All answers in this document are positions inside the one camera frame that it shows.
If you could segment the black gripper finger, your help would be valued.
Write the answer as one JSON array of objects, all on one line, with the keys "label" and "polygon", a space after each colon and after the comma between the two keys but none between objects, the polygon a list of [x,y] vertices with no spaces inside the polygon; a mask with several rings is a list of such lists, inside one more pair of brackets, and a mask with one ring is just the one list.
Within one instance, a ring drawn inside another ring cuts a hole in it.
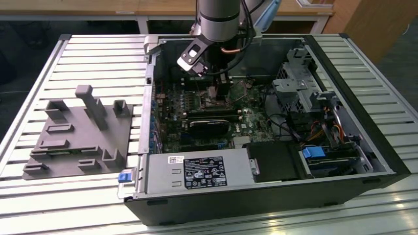
[{"label": "black gripper finger", "polygon": [[230,79],[229,76],[222,74],[217,78],[217,100],[225,100],[230,92]]}]

